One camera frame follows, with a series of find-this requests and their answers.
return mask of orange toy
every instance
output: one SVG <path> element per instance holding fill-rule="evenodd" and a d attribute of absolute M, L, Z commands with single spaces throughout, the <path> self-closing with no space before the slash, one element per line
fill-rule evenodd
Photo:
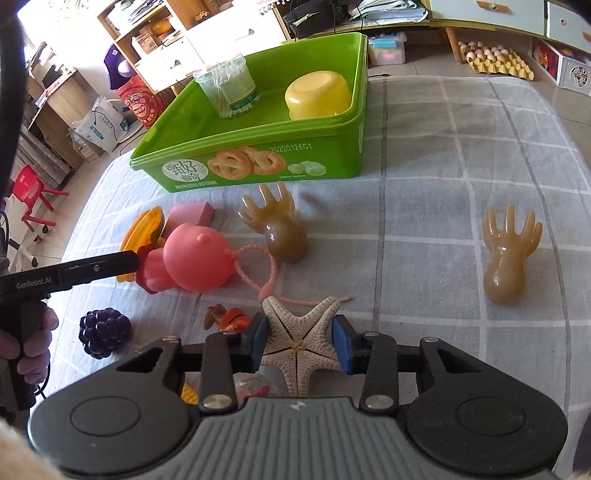
<path fill-rule="evenodd" d="M 218 332 L 244 332 L 251 322 L 252 320 L 241 309 L 226 310 L 223 305 L 218 303 L 207 308 L 203 318 L 203 327 L 209 330 L 214 323 L 217 323 Z"/>
<path fill-rule="evenodd" d="M 158 245 L 158 240 L 164 229 L 164 212 L 161 207 L 155 207 L 151 210 L 146 210 L 142 213 L 138 219 L 134 222 L 129 230 L 121 247 L 120 252 L 126 250 L 133 250 L 135 253 L 138 252 L 140 247 L 147 245 Z M 117 275 L 118 282 L 134 281 L 135 274 L 128 273 L 125 275 Z"/>

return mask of screw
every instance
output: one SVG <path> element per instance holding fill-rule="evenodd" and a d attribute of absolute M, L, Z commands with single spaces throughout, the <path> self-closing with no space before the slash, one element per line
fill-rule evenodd
<path fill-rule="evenodd" d="M 224 393 L 216 393 L 203 399 L 203 406 L 211 410 L 221 410 L 230 405 L 232 405 L 232 399 Z"/>
<path fill-rule="evenodd" d="M 372 410 L 386 410 L 394 405 L 394 400 L 387 395 L 371 395 L 365 399 L 365 406 Z"/>

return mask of starfish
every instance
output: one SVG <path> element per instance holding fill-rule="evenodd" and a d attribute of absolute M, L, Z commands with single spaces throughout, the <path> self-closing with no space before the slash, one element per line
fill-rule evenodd
<path fill-rule="evenodd" d="M 321 301 L 307 315 L 296 317 L 275 297 L 262 303 L 271 331 L 261 365 L 279 367 L 292 397 L 308 394 L 314 370 L 340 370 L 335 349 L 326 340 L 326 329 L 340 307 L 333 297 Z"/>

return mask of yellow bowl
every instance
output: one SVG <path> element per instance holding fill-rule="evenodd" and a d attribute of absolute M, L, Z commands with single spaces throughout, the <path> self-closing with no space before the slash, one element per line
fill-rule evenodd
<path fill-rule="evenodd" d="M 345 78 L 330 70 L 308 73 L 292 82 L 285 91 L 292 120 L 338 115 L 349 109 L 351 99 Z"/>

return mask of grape toy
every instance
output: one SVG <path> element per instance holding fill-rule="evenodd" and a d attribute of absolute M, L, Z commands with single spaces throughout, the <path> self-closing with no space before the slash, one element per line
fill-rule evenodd
<path fill-rule="evenodd" d="M 131 322 L 119 310 L 86 312 L 80 319 L 79 340 L 92 358 L 107 358 L 131 338 Z"/>

